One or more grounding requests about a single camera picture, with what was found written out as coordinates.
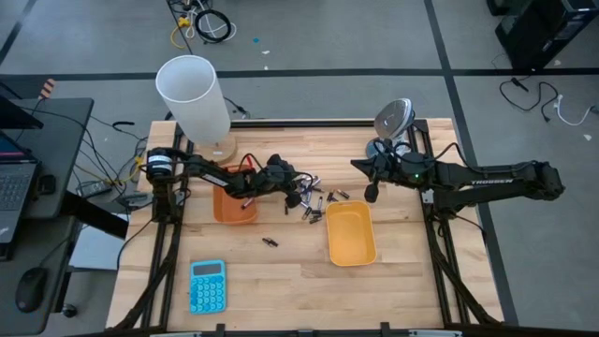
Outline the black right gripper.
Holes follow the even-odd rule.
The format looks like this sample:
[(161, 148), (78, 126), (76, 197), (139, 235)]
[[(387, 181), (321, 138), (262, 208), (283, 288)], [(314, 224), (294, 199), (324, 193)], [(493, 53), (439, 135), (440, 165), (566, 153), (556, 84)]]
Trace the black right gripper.
[(390, 153), (378, 154), (367, 159), (352, 159), (350, 164), (369, 179), (377, 179), (386, 183), (400, 185), (421, 185), (421, 154), (407, 153), (400, 158)]

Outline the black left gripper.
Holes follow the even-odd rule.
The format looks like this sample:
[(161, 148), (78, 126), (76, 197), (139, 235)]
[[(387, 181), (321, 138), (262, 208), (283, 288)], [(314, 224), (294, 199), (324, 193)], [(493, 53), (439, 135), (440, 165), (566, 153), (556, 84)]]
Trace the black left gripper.
[(310, 184), (310, 176), (299, 174), (295, 168), (280, 156), (273, 156), (263, 166), (256, 161), (259, 171), (255, 175), (257, 192), (293, 192), (301, 195)]

